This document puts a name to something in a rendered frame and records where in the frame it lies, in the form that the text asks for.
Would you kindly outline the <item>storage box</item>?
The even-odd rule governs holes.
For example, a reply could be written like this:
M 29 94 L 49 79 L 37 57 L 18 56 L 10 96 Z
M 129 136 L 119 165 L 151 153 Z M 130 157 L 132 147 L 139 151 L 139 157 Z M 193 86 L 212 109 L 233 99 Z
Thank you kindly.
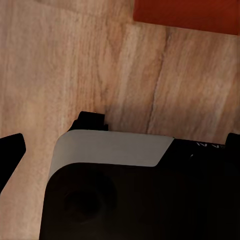
M 135 0 L 133 20 L 240 36 L 240 0 Z

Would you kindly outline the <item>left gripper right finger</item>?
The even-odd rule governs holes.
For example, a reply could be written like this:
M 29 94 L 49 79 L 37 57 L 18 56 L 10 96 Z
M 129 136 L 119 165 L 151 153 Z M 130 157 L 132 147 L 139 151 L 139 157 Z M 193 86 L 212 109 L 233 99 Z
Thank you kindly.
M 229 133 L 226 138 L 224 150 L 240 172 L 240 135 Z

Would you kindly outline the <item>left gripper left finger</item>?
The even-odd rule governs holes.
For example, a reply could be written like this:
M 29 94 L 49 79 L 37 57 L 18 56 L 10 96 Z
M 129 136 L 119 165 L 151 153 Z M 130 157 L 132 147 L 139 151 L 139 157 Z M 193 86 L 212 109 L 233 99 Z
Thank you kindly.
M 22 133 L 0 138 L 0 193 L 26 153 Z

